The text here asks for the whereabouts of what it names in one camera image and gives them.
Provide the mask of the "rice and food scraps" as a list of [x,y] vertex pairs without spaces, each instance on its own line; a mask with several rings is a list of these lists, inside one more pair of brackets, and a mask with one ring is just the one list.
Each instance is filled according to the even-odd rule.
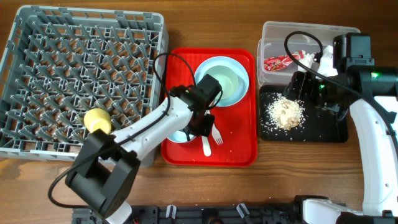
[[261,106],[265,106],[265,118],[261,118],[261,126],[267,131],[290,131],[301,127],[306,121],[302,100],[288,100],[281,93],[266,93],[262,98],[270,101],[261,103]]

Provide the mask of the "red snack wrapper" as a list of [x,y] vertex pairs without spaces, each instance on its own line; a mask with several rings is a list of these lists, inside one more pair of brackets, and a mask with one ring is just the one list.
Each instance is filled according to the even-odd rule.
[[[304,54],[304,50],[298,50],[292,53],[292,56],[296,60],[300,60],[304,58]],[[292,62],[293,60],[288,55],[269,57],[264,59],[264,69],[268,72],[276,72],[288,67]]]

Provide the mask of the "green bowl with food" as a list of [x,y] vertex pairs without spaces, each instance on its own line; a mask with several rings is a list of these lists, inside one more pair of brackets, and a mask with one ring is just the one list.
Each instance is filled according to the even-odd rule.
[[218,80],[223,91],[222,100],[233,96],[238,89],[238,76],[234,70],[227,66],[215,65],[206,70],[206,74]]

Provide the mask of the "yellow plastic cup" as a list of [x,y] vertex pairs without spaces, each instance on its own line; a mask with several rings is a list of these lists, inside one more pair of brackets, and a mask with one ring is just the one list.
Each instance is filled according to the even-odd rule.
[[90,133],[100,129],[105,134],[109,134],[112,129],[110,115],[100,108],[89,110],[84,115],[83,123]]

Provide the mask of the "white paper napkin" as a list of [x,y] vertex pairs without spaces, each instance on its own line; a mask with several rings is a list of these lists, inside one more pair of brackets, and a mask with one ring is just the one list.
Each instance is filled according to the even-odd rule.
[[312,65],[315,63],[315,55],[316,53],[305,53],[303,57],[299,60],[299,62],[304,66],[311,68]]

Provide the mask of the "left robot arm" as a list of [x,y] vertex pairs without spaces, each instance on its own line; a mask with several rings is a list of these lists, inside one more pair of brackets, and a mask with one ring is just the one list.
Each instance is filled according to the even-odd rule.
[[126,199],[140,164],[163,140],[181,131],[189,141],[209,136],[215,117],[208,114],[221,92],[206,74],[196,85],[173,87],[165,101],[138,122],[111,134],[89,134],[65,183],[108,223],[124,223],[132,213]]

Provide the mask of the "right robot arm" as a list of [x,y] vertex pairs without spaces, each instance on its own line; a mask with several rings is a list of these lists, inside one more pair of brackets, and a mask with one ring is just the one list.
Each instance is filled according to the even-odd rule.
[[377,67],[367,34],[347,33],[333,39],[332,67],[326,77],[293,59],[295,72],[284,95],[317,106],[341,105],[350,112],[358,134],[364,176],[360,211],[325,197],[298,196],[301,223],[397,223],[397,69]]

